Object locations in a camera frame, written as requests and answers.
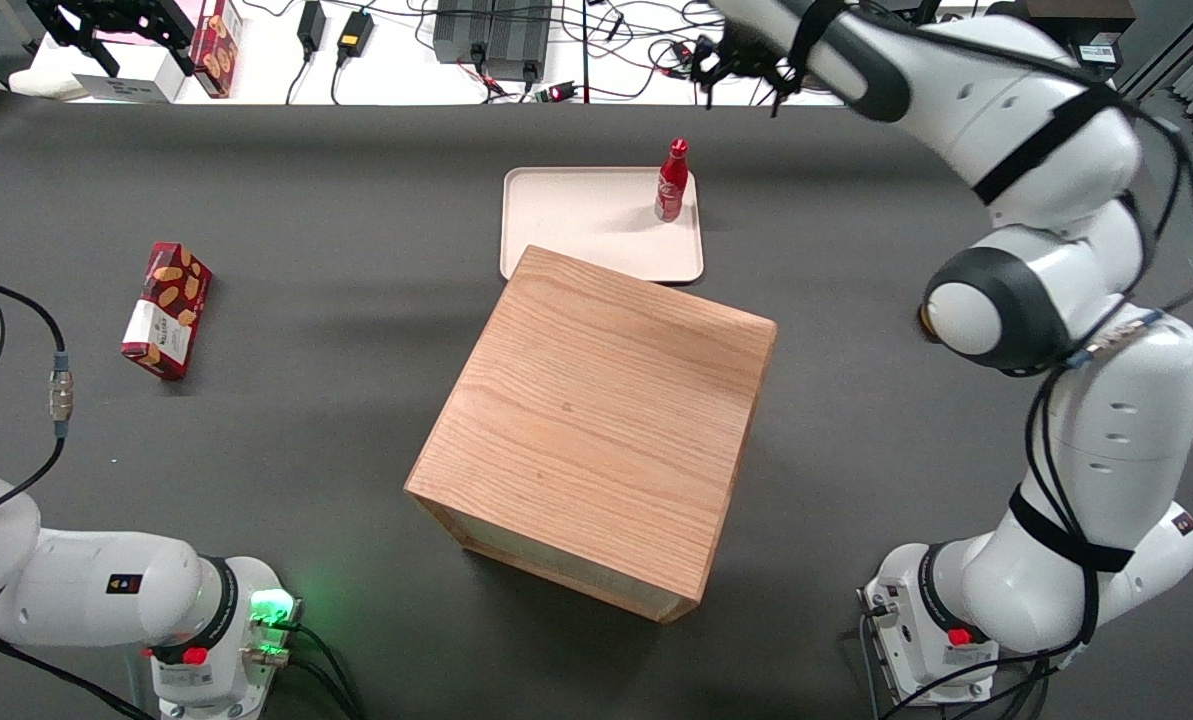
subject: coca-cola bottle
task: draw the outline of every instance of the coca-cola bottle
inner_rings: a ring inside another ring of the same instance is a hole
[[[690,143],[684,141],[684,137],[672,141],[668,160],[659,170],[659,195],[654,203],[654,211],[663,223],[670,223],[680,215],[684,186],[690,181],[690,168],[684,163],[684,154],[688,149]]]

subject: wooden crate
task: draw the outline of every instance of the wooden crate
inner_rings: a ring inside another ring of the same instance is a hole
[[[774,336],[530,247],[404,490],[464,547],[668,623],[701,601]]]

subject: black table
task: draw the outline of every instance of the black table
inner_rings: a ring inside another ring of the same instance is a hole
[[[706,275],[687,292],[780,328],[701,609],[660,628],[468,555],[401,484],[503,286],[503,174],[656,165],[674,135],[705,228]],[[1036,381],[925,345],[911,323],[929,274],[987,229],[933,154],[836,108],[0,97],[0,283],[58,316],[78,375],[69,447],[32,492],[44,523],[270,561],[378,719],[869,716],[853,588],[897,544],[993,528],[1024,470]],[[156,240],[218,278],[181,384],[119,355]],[[1143,296],[1187,283],[1183,242]],[[0,476],[17,482],[49,448],[51,347],[33,316],[6,314]],[[1193,452],[1180,502],[1193,514]],[[41,654],[124,691],[120,651]],[[1193,716],[1193,573],[1105,626],[1049,705]],[[268,707],[336,716],[293,671]],[[115,715],[0,657],[0,719],[19,716]]]

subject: cardboard box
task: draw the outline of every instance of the cardboard box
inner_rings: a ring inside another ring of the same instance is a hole
[[[188,373],[200,314],[214,273],[177,242],[152,247],[143,294],[120,341],[120,354],[166,381]]]
[[[668,623],[701,602],[774,336],[528,247],[404,490],[465,548]]]
[[[231,0],[206,0],[192,38],[194,77],[209,97],[229,97],[240,55],[240,13]]]

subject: power adapter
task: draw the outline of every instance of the power adapter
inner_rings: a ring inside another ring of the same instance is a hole
[[[339,64],[348,58],[359,58],[371,32],[373,32],[373,18],[364,10],[352,13],[348,24],[344,26],[344,35],[339,36]]]
[[[321,49],[324,37],[324,10],[319,0],[303,4],[303,17],[298,19],[298,42],[303,45],[303,60],[311,60]]]
[[[536,92],[533,94],[533,101],[563,103],[564,100],[569,100],[570,97],[575,95],[577,95],[577,87],[574,87],[574,82],[569,81]]]

